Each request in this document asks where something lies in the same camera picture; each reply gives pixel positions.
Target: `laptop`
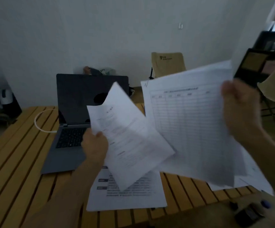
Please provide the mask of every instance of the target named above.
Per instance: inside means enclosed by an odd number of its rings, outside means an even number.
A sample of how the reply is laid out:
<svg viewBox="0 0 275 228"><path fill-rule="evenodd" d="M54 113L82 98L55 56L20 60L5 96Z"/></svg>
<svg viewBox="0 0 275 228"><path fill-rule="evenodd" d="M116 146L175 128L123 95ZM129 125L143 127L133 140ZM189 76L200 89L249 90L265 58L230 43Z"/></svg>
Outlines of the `laptop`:
<svg viewBox="0 0 275 228"><path fill-rule="evenodd" d="M82 136L90 125L87 105L101 105L114 82L129 95L127 76L57 74L59 128L41 173L76 169L85 159Z"/></svg>

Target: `person's right hand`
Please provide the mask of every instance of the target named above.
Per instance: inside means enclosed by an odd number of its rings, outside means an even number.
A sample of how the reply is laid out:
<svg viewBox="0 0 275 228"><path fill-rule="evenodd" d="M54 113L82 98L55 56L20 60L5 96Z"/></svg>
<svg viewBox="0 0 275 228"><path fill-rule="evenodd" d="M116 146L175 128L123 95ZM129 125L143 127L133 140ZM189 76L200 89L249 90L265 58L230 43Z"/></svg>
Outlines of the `person's right hand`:
<svg viewBox="0 0 275 228"><path fill-rule="evenodd" d="M225 81L221 87L224 119L230 133L243 143L262 134L260 96L256 89L239 79Z"/></svg>
<svg viewBox="0 0 275 228"><path fill-rule="evenodd" d="M88 160L100 165L104 164L109 144L107 138L102 132L93 135L92 129L88 128L83 135L81 146L84 149Z"/></svg>

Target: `black laptop screen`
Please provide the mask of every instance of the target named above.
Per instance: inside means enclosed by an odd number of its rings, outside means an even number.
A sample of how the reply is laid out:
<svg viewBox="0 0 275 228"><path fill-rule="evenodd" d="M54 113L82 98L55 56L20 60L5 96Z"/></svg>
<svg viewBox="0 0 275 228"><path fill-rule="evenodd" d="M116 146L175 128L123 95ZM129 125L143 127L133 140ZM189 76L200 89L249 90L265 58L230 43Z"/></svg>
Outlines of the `black laptop screen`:
<svg viewBox="0 0 275 228"><path fill-rule="evenodd" d="M101 105L112 84L118 82L129 95L127 76L91 76L86 74L57 74L59 123L90 122L87 105Z"/></svg>

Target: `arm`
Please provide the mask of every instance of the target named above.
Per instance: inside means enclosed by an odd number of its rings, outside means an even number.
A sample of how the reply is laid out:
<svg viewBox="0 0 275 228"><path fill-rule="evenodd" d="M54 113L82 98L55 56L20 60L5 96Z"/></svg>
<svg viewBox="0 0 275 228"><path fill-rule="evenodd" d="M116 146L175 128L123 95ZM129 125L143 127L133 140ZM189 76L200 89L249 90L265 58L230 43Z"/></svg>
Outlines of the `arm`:
<svg viewBox="0 0 275 228"><path fill-rule="evenodd" d="M104 164L108 141L100 132L92 135L87 129L81 143L87 159L75 170L57 194L24 224L30 227L74 227L80 207Z"/></svg>
<svg viewBox="0 0 275 228"><path fill-rule="evenodd" d="M235 79L223 83L222 95L229 131L250 153L275 190L275 142L261 126L259 93Z"/></svg>

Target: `slatted wooden table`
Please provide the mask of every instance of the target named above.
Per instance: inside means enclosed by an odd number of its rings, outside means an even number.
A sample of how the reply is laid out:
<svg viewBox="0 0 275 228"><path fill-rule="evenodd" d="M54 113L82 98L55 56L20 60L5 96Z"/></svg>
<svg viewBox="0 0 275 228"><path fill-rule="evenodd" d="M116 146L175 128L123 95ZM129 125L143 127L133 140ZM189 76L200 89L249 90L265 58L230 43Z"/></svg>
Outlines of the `slatted wooden table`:
<svg viewBox="0 0 275 228"><path fill-rule="evenodd" d="M137 107L144 112L143 104ZM20 227L71 177L71 172L40 174L55 134L36 129L34 118L50 108L56 109L52 106L24 110L0 136L0 227ZM58 111L44 112L37 124L44 130L57 130ZM87 212L86 202L81 202L77 227L147 226L153 219L256 192L253 187L212 192L203 181L166 173L161 173L161 178L166 208Z"/></svg>

